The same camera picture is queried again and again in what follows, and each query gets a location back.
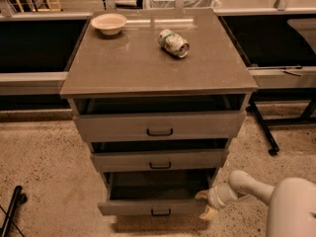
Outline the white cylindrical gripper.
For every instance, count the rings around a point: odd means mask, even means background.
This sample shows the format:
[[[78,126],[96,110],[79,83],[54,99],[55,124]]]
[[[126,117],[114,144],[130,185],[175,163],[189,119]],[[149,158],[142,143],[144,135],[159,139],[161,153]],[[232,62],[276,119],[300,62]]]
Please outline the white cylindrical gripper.
[[[212,206],[207,205],[200,219],[210,221],[217,213],[218,209],[224,208],[228,203],[236,201],[238,194],[227,184],[214,186],[209,190],[199,191],[195,199],[205,199]]]

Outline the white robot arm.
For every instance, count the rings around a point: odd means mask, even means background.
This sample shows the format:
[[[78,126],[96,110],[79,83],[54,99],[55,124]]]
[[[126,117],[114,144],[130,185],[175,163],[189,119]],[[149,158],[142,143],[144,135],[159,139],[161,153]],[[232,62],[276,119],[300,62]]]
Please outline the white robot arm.
[[[268,206],[266,237],[316,237],[316,184],[305,179],[287,178],[271,186],[235,170],[226,183],[199,191],[195,199],[207,201],[199,217],[209,220],[229,203],[248,197]]]

